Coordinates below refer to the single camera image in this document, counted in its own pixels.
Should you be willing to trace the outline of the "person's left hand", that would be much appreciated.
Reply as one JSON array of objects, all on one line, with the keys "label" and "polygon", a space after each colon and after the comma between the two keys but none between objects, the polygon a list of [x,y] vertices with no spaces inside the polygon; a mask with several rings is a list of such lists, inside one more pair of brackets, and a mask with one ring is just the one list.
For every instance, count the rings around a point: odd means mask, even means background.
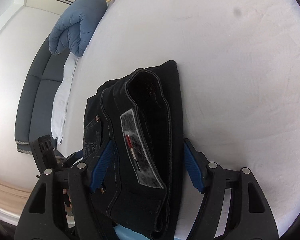
[{"label": "person's left hand", "polygon": [[63,189],[63,200],[64,200],[64,207],[65,207],[66,214],[69,217],[73,216],[71,199],[70,196],[68,195],[67,189]]}]

